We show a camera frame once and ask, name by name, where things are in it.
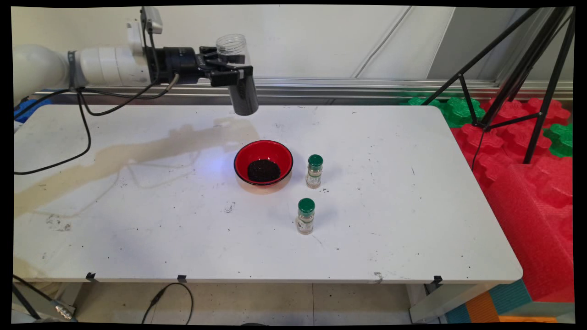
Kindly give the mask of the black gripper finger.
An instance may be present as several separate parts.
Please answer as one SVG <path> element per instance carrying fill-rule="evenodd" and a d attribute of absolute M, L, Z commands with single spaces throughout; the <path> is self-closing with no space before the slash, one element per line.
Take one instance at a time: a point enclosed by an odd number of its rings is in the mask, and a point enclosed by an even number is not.
<path fill-rule="evenodd" d="M 204 77 L 212 87 L 236 86 L 247 77 L 251 77 L 253 66 L 220 65 L 204 70 Z"/>
<path fill-rule="evenodd" d="M 247 56 L 243 51 L 229 51 L 218 50 L 216 47 L 199 47 L 200 54 L 204 55 L 205 59 L 226 63 L 229 65 L 246 65 Z"/>

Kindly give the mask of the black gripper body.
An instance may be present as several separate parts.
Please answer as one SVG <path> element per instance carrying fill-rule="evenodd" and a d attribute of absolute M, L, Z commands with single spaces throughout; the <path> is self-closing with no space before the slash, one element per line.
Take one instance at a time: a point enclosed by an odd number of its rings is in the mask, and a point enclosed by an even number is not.
<path fill-rule="evenodd" d="M 171 83 L 176 74 L 176 84 L 197 84 L 208 67 L 204 55 L 191 47 L 148 47 L 148 69 L 151 81 L 158 84 Z"/>

